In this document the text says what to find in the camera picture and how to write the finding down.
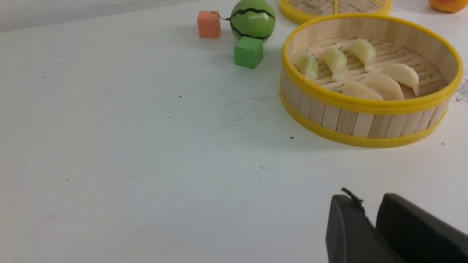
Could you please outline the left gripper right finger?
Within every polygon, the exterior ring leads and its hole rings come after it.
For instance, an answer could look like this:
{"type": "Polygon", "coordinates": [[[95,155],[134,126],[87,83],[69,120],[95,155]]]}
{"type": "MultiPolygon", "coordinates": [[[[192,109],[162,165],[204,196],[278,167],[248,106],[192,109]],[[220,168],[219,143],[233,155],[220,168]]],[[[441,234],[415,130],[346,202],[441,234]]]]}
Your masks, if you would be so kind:
{"type": "Polygon", "coordinates": [[[468,237],[395,193],[380,204],[376,231],[405,263],[466,263],[468,237]]]}

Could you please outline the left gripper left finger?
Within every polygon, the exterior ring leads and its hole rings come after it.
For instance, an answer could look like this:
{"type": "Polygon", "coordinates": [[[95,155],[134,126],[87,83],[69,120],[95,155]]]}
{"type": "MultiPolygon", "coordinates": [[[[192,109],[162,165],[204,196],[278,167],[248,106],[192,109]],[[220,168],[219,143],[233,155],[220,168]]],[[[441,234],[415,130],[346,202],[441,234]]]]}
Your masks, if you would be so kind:
{"type": "Polygon", "coordinates": [[[363,200],[347,188],[331,198],[326,230],[330,263],[402,263],[365,214],[363,200]]]}

